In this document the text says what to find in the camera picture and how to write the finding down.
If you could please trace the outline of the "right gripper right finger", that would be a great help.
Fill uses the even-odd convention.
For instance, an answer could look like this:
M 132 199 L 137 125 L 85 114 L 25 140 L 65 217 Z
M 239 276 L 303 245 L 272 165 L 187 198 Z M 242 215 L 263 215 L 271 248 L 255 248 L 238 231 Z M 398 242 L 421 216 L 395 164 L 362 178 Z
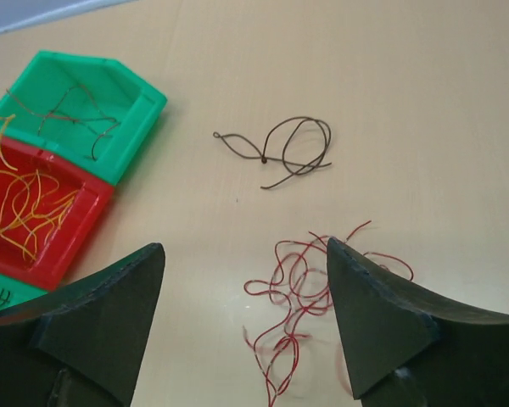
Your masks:
M 327 273 L 365 406 L 509 406 L 509 315 L 434 293 L 337 239 Z

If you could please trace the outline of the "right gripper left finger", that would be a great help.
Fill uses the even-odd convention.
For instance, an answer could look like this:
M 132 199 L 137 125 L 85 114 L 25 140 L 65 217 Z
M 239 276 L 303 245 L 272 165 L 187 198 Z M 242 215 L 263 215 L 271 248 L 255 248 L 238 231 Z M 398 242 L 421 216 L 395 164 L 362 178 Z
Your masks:
M 0 406 L 131 405 L 164 269 L 150 243 L 0 311 Z

